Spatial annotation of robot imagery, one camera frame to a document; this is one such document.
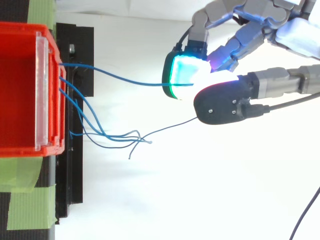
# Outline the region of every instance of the green tape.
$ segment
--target green tape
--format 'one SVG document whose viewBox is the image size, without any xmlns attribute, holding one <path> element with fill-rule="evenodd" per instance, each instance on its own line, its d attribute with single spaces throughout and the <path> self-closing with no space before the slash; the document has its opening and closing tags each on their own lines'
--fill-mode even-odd
<svg viewBox="0 0 320 240">
<path fill-rule="evenodd" d="M 0 193 L 32 192 L 42 161 L 42 157 L 0 158 Z"/>
<path fill-rule="evenodd" d="M 7 230 L 50 229 L 57 221 L 56 186 L 36 187 L 30 193 L 12 193 Z"/>
<path fill-rule="evenodd" d="M 29 24 L 44 24 L 51 30 L 56 24 L 55 0 L 30 0 L 28 12 Z"/>
</svg>

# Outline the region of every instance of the blue wire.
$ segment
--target blue wire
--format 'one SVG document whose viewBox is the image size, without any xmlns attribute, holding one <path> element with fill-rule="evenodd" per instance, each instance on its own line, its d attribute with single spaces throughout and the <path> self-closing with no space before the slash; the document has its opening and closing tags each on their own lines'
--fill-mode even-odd
<svg viewBox="0 0 320 240">
<path fill-rule="evenodd" d="M 68 82 L 67 80 L 63 79 L 62 77 L 59 77 L 60 80 L 62 82 L 64 82 L 65 84 L 67 84 L 70 88 L 72 88 L 73 90 L 76 91 L 76 93 L 83 99 L 83 101 L 85 102 L 85 104 L 89 107 L 90 111 L 92 112 L 93 116 L 94 116 L 94 119 L 96 120 L 101 132 L 103 133 L 104 136 L 106 136 L 107 134 L 105 133 L 104 129 L 102 128 L 101 124 L 100 124 L 100 121 L 94 111 L 94 109 L 91 107 L 90 103 L 87 101 L 87 99 L 85 98 L 85 96 L 73 85 L 71 84 L 70 82 Z M 112 138 L 121 138 L 121 137 L 125 137 L 129 134 L 133 134 L 133 133 L 137 133 L 139 137 L 141 137 L 140 133 L 138 130 L 134 130 L 134 131 L 131 131 L 127 134 L 124 134 L 124 135 L 108 135 L 109 137 L 112 137 Z"/>
<path fill-rule="evenodd" d="M 93 136 L 100 136 L 100 137 L 104 137 L 103 135 L 101 134 L 98 134 L 98 133 L 73 133 L 72 131 L 70 131 L 70 134 L 72 136 L 75 136 L 75 137 L 81 137 L 81 136 L 84 136 L 84 135 L 93 135 Z M 140 139 L 139 136 L 122 136 L 121 137 L 122 139 Z"/>
<path fill-rule="evenodd" d="M 120 140 L 120 139 L 113 139 L 110 135 L 106 135 L 106 134 L 103 134 L 101 132 L 99 132 L 92 124 L 91 122 L 88 120 L 87 116 L 84 114 L 84 112 L 81 110 L 81 108 L 78 106 L 78 104 L 76 104 L 61 88 L 59 88 L 59 91 L 66 97 L 66 99 L 68 99 L 68 101 L 70 101 L 74 106 L 75 108 L 79 111 L 79 113 L 83 116 L 83 118 L 85 119 L 85 121 L 89 124 L 89 126 L 99 135 L 101 136 L 104 136 L 106 137 L 107 139 L 111 140 L 111 141 L 114 141 L 114 142 L 139 142 L 139 143 L 148 143 L 148 144 L 152 144 L 152 141 L 145 141 L 145 140 Z M 121 138 L 121 137 L 125 137 L 129 134 L 132 134 L 132 133 L 135 133 L 137 132 L 136 130 L 134 131 L 131 131 L 127 134 L 124 134 L 124 135 L 120 135 L 120 136 L 116 136 L 117 138 Z"/>
<path fill-rule="evenodd" d="M 177 124 L 177 125 L 168 126 L 168 127 L 162 128 L 162 129 L 160 129 L 160 130 L 153 131 L 153 132 L 151 132 L 151 133 L 149 133 L 149 134 L 145 135 L 145 136 L 143 137 L 143 139 L 145 139 L 146 137 L 148 137 L 148 136 L 150 136 L 150 135 L 152 135 L 152 134 L 155 134 L 155 133 L 158 133 L 158 132 L 161 132 L 161 131 L 167 130 L 167 129 L 171 129 L 171 128 L 174 128 L 174 127 L 178 127 L 178 126 L 181 126 L 181 125 L 184 125 L 184 124 L 190 123 L 191 121 L 196 120 L 196 119 L 197 119 L 197 117 L 192 118 L 192 119 L 191 119 L 191 120 L 189 120 L 189 121 L 185 121 L 185 122 L 180 123 L 180 124 Z M 135 144 L 134 148 L 131 150 L 130 155 L 129 155 L 129 159 L 131 159 L 131 155 L 132 155 L 132 153 L 134 152 L 134 150 L 136 149 L 136 147 L 138 146 L 138 144 L 139 144 L 139 142 L 137 142 L 137 143 Z"/>
<path fill-rule="evenodd" d="M 101 147 L 101 148 L 104 148 L 104 149 L 125 149 L 125 148 L 130 147 L 131 145 L 133 145 L 133 144 L 135 143 L 135 142 L 132 142 L 132 143 L 130 143 L 130 144 L 127 145 L 127 146 L 102 146 L 102 145 L 98 144 L 98 143 L 95 142 L 89 135 L 99 135 L 99 134 L 96 134 L 96 133 L 87 133 L 86 128 L 85 128 L 85 125 L 84 125 L 84 122 L 83 122 L 83 120 L 82 120 L 82 118 L 81 118 L 81 114 L 80 114 L 79 111 L 77 111 L 77 112 L 78 112 L 79 119 L 80 119 L 80 122 L 81 122 L 81 125 L 82 125 L 82 128 L 83 128 L 83 131 L 84 131 L 84 135 L 86 135 L 86 136 L 91 140 L 91 142 L 93 142 L 95 145 L 97 145 L 97 146 L 99 146 L 99 147 Z"/>
<path fill-rule="evenodd" d="M 144 83 L 144 82 L 138 82 L 138 81 L 133 81 L 133 80 L 129 80 L 126 79 L 124 77 L 121 76 L 117 76 L 114 75 L 110 72 L 104 71 L 102 69 L 96 68 L 94 66 L 90 66 L 90 65 L 86 65 L 86 64 L 79 64 L 79 63 L 60 63 L 61 66 L 65 66 L 65 67 L 78 67 L 78 68 L 85 68 L 85 69 L 92 69 L 92 70 L 96 70 L 100 73 L 106 74 L 110 77 L 113 77 L 115 79 L 119 79 L 122 81 L 125 81 L 127 83 L 131 83 L 131 84 L 136 84 L 136 85 L 140 85 L 140 86 L 146 86 L 146 87 L 170 87 L 170 86 L 176 86 L 176 87 L 190 87 L 193 86 L 193 84 L 182 84 L 182 83 Z"/>
</svg>

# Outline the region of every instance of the black cable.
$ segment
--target black cable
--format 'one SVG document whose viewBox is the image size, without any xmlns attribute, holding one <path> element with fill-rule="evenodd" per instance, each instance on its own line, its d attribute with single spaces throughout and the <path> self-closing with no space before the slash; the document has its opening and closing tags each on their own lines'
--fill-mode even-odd
<svg viewBox="0 0 320 240">
<path fill-rule="evenodd" d="M 314 204 L 314 202 L 316 201 L 317 197 L 320 195 L 320 187 L 318 189 L 318 191 L 316 191 L 315 195 L 313 196 L 313 198 L 311 199 L 311 201 L 309 202 L 308 206 L 306 207 L 306 209 L 304 210 L 304 212 L 302 213 L 301 217 L 299 218 L 298 222 L 296 223 L 294 230 L 291 234 L 291 237 L 289 240 L 293 240 L 295 237 L 295 234 L 299 228 L 299 225 L 301 224 L 302 220 L 304 219 L 305 215 L 307 214 L 307 212 L 309 211 L 309 209 L 311 208 L 311 206 Z"/>
<path fill-rule="evenodd" d="M 302 103 L 305 103 L 307 101 L 310 101 L 310 100 L 313 100 L 313 99 L 317 99 L 317 98 L 320 98 L 320 92 L 312 94 L 310 96 L 306 96 L 306 97 L 297 99 L 297 100 L 288 101 L 288 102 L 285 102 L 285 103 L 282 103 L 282 104 L 271 106 L 270 107 L 270 111 L 283 109 L 283 108 L 286 108 L 286 107 L 291 107 L 291 106 L 297 105 L 297 104 L 302 104 Z"/>
<path fill-rule="evenodd" d="M 181 126 L 181 125 L 184 125 L 184 124 L 190 123 L 191 121 L 196 120 L 196 119 L 197 119 L 197 117 L 192 118 L 192 119 L 191 119 L 191 120 L 189 120 L 189 121 L 185 121 L 185 122 L 180 123 L 180 124 L 177 124 L 177 125 L 168 126 L 168 127 L 162 128 L 162 129 L 160 129 L 160 130 L 153 131 L 153 132 L 151 132 L 151 133 L 149 133 L 149 134 L 145 135 L 144 137 L 142 137 L 142 139 L 145 139 L 146 137 L 148 137 L 148 136 L 150 136 L 150 135 L 152 135 L 152 134 L 155 134 L 155 133 L 158 133 L 158 132 L 161 132 L 161 131 L 167 130 L 167 129 L 171 129 L 171 128 L 174 128 L 174 127 L 178 127 L 178 126 Z M 129 155 L 129 159 L 131 159 L 131 155 L 132 155 L 132 153 L 134 152 L 134 150 L 136 149 L 136 147 L 137 147 L 138 143 L 139 143 L 139 142 L 137 142 L 137 144 L 136 144 L 136 145 L 134 146 L 134 148 L 131 150 L 130 155 Z"/>
<path fill-rule="evenodd" d="M 182 51 L 182 45 L 184 43 L 184 40 L 187 38 L 187 36 L 189 35 L 190 33 L 190 29 L 192 28 L 189 27 L 188 30 L 182 35 L 182 37 L 180 38 L 180 40 L 176 43 L 175 47 L 174 47 L 174 51 Z"/>
</svg>

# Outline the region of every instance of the red container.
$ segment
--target red container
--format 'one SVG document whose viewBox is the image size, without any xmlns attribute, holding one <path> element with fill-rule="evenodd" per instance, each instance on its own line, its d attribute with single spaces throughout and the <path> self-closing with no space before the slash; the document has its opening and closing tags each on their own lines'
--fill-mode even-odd
<svg viewBox="0 0 320 240">
<path fill-rule="evenodd" d="M 65 149 L 66 85 L 45 25 L 0 22 L 0 158 L 46 157 Z"/>
</svg>

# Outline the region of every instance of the screw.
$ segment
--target screw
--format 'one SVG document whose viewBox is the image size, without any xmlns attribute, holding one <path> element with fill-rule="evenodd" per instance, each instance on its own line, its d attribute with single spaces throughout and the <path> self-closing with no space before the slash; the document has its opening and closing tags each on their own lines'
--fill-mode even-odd
<svg viewBox="0 0 320 240">
<path fill-rule="evenodd" d="M 74 44 L 70 44 L 69 45 L 69 53 L 70 54 L 75 54 L 76 49 L 75 49 L 75 45 Z"/>
</svg>

